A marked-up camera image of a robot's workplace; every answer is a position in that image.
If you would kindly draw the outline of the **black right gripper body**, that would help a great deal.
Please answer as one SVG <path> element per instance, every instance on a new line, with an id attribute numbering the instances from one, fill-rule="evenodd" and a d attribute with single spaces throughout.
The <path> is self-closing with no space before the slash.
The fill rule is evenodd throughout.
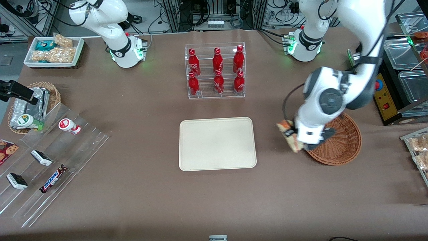
<path id="1" fill-rule="evenodd" d="M 0 100 L 8 102 L 10 98 L 15 97 L 15 94 L 9 90 L 11 83 L 8 81 L 0 81 Z"/>

